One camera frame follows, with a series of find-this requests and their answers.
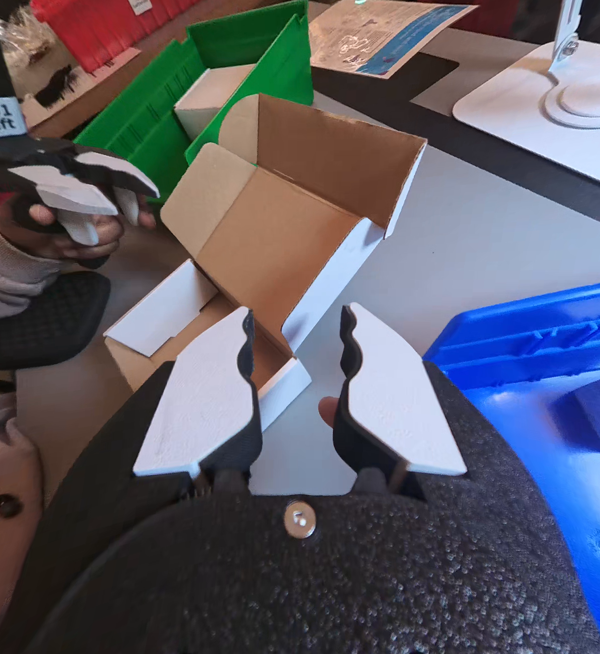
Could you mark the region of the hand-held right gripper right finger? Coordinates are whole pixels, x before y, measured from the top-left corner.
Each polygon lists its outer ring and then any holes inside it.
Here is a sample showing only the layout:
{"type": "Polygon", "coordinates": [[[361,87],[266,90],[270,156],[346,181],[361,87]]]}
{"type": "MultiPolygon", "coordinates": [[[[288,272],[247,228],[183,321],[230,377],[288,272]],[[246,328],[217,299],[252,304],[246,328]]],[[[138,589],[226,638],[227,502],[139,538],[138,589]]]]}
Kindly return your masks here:
{"type": "Polygon", "coordinates": [[[468,469],[421,356],[359,303],[340,317],[344,382],[333,445],[357,483],[464,479],[468,469]]]}

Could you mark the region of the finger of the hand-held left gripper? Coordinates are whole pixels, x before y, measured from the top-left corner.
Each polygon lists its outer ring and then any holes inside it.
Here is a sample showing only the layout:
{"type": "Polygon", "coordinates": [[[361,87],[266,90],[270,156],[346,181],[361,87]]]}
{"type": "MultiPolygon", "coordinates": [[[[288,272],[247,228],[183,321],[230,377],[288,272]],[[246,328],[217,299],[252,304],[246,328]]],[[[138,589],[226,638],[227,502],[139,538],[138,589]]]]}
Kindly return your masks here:
{"type": "Polygon", "coordinates": [[[121,214],[134,226],[139,225],[140,196],[159,198],[157,185],[127,159],[101,149],[75,149],[74,176],[101,190],[110,190],[121,214]]]}
{"type": "Polygon", "coordinates": [[[33,205],[48,207],[70,238],[86,247],[99,244],[94,215],[117,216],[119,211],[102,190],[64,175],[54,166],[17,166],[7,170],[11,188],[25,206],[18,215],[30,220],[33,205]]]}

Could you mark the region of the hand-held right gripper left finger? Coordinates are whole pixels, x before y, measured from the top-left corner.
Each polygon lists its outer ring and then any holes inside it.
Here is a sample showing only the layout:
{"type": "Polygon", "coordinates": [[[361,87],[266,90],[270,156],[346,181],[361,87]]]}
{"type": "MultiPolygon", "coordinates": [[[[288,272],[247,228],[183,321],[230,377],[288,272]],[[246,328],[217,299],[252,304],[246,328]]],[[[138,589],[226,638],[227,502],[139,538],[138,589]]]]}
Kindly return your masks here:
{"type": "Polygon", "coordinates": [[[239,307],[177,356],[132,471],[198,478],[240,434],[261,437],[253,374],[253,313],[239,307]]]}

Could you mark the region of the green plastic bin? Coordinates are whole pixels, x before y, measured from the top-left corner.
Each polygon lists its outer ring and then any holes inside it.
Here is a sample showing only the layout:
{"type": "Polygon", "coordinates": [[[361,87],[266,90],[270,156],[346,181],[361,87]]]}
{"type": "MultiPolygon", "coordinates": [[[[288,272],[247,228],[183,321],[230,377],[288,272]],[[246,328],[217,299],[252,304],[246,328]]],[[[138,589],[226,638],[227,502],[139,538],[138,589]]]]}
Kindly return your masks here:
{"type": "Polygon", "coordinates": [[[289,1],[187,27],[122,93],[102,110],[75,143],[112,151],[158,187],[162,205],[206,143],[218,143],[224,118],[242,98],[266,94],[311,106],[307,1],[289,1]],[[187,134],[174,107],[210,71],[253,65],[198,136],[187,134]]]}

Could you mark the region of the white cardboard mailer box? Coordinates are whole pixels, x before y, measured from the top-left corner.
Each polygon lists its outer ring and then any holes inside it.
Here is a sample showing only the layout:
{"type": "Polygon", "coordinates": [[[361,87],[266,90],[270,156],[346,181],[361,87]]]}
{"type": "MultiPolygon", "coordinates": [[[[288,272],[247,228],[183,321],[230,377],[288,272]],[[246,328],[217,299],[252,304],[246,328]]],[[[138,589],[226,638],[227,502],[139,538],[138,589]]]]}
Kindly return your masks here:
{"type": "Polygon", "coordinates": [[[255,63],[205,70],[174,105],[174,113],[191,141],[217,116],[255,63]]]}

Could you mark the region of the blue plastic bin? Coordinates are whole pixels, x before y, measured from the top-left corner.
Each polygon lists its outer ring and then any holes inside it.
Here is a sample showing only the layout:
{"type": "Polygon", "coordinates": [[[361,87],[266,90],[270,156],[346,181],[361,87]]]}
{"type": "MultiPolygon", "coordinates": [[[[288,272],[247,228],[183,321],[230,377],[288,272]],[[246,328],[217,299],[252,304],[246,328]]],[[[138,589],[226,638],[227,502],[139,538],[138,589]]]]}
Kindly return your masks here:
{"type": "Polygon", "coordinates": [[[600,453],[568,446],[552,413],[557,399],[600,379],[600,283],[460,313],[424,359],[531,473],[600,630],[600,453]]]}

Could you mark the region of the cardboard strip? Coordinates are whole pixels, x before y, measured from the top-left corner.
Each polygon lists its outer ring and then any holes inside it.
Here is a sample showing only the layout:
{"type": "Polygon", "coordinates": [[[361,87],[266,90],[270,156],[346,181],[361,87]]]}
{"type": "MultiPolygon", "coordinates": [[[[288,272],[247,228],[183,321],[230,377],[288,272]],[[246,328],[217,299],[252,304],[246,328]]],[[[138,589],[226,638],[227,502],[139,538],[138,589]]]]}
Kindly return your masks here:
{"type": "Polygon", "coordinates": [[[160,212],[187,260],[104,334],[132,392],[245,306],[267,429],[310,385],[296,352],[393,233],[426,144],[265,94],[234,104],[160,212]]]}

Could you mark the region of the person's left hand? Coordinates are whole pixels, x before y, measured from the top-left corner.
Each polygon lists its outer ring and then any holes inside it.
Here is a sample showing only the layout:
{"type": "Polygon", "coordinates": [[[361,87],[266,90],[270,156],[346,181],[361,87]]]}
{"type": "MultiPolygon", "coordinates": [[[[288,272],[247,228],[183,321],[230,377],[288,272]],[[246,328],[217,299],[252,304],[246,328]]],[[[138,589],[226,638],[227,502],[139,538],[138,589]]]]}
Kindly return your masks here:
{"type": "Polygon", "coordinates": [[[128,220],[123,215],[93,215],[98,244],[88,247],[76,243],[67,233],[39,233],[19,225],[13,217],[17,198],[0,205],[0,234],[18,250],[37,258],[87,262],[107,258],[119,248],[128,220]]]}

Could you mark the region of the clear plastic bag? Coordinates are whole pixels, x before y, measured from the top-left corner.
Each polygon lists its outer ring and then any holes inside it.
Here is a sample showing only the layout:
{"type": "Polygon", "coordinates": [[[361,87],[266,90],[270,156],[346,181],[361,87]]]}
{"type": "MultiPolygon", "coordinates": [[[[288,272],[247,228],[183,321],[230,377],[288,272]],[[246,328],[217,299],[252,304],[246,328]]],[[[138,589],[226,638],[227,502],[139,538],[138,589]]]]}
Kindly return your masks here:
{"type": "Polygon", "coordinates": [[[58,43],[59,38],[34,16],[29,3],[13,9],[7,19],[0,18],[1,50],[12,74],[43,59],[58,43]]]}

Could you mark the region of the black fuzzy object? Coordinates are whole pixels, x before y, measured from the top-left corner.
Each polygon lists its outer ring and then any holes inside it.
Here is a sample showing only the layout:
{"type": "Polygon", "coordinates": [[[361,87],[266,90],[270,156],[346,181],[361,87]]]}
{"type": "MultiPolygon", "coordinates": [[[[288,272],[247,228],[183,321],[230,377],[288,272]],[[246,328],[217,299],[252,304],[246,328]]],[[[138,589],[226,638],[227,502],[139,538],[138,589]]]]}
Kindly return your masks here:
{"type": "Polygon", "coordinates": [[[64,99],[64,94],[75,90],[77,73],[70,64],[55,71],[49,82],[34,95],[34,100],[43,108],[48,109],[64,99]]]}

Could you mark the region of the red plastic bin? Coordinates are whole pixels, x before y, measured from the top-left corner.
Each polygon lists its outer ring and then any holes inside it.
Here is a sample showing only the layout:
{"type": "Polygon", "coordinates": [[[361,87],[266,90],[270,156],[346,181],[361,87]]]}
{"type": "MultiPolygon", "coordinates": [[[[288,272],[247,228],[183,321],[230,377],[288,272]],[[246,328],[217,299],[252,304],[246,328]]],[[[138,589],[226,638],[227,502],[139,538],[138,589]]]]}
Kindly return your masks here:
{"type": "Polygon", "coordinates": [[[48,25],[91,73],[156,32],[196,1],[31,1],[48,25]]]}

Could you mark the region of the printed instruction sheet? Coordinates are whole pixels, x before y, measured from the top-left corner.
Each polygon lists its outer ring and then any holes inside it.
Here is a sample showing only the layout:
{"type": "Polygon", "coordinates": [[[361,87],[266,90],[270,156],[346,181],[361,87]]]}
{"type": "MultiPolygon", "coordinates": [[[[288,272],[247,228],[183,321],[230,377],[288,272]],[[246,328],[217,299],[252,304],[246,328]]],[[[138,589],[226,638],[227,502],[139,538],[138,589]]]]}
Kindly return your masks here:
{"type": "Polygon", "coordinates": [[[311,66],[389,79],[476,4],[339,1],[309,24],[311,66]]]}

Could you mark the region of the document stand with wooden board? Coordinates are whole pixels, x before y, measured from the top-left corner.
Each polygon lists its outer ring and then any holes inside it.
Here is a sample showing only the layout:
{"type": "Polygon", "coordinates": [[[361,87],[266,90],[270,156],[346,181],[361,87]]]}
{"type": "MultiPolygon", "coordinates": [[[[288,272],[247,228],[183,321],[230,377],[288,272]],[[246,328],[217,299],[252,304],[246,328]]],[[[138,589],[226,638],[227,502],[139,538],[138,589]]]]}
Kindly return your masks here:
{"type": "Polygon", "coordinates": [[[600,44],[583,41],[582,1],[562,1],[541,45],[452,109],[459,122],[600,182],[600,44]]]}

